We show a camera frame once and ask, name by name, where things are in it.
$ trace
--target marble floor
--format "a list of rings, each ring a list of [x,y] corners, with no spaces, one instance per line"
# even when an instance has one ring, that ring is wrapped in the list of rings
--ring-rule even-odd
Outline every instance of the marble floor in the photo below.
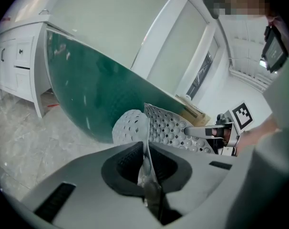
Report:
[[[38,118],[34,104],[7,94],[0,100],[0,188],[21,200],[45,177],[80,156],[112,147],[88,137],[65,115],[55,96],[41,96],[45,110]]]

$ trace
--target person's arm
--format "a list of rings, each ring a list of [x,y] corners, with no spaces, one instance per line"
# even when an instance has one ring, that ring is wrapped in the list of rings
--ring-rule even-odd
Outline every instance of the person's arm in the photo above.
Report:
[[[261,125],[249,130],[245,131],[240,135],[240,139],[236,146],[237,155],[248,145],[255,145],[266,134],[274,133],[277,129],[277,124],[274,120],[273,115],[270,115]],[[217,135],[217,130],[212,130],[212,135]],[[224,139],[226,142],[229,141],[230,137],[230,129],[224,130]]]

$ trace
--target white door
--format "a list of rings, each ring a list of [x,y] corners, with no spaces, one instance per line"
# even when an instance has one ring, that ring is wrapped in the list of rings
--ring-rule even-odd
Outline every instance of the white door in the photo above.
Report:
[[[2,67],[1,67],[1,82],[4,82],[4,86],[16,91],[17,80],[14,71],[14,61],[16,53],[16,40],[6,41],[3,44],[2,52]]]
[[[4,43],[0,43],[0,85],[5,86],[6,83],[6,74],[5,74],[5,64],[3,62],[3,51],[4,51]]]

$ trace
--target cardboard box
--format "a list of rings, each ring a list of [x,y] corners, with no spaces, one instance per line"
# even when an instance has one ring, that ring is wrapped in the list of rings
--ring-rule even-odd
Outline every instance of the cardboard box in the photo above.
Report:
[[[176,97],[185,105],[184,110],[179,113],[179,115],[189,121],[193,126],[205,126],[210,121],[210,117],[196,108],[193,104],[177,95]]]

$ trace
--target cabinet drawer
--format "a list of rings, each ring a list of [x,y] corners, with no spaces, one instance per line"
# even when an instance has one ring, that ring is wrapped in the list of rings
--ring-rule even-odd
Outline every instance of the cabinet drawer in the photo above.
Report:
[[[16,40],[15,66],[30,68],[30,56],[33,37]]]
[[[16,91],[31,96],[31,88],[30,88],[30,70],[14,68],[16,81],[17,81],[17,89]]]

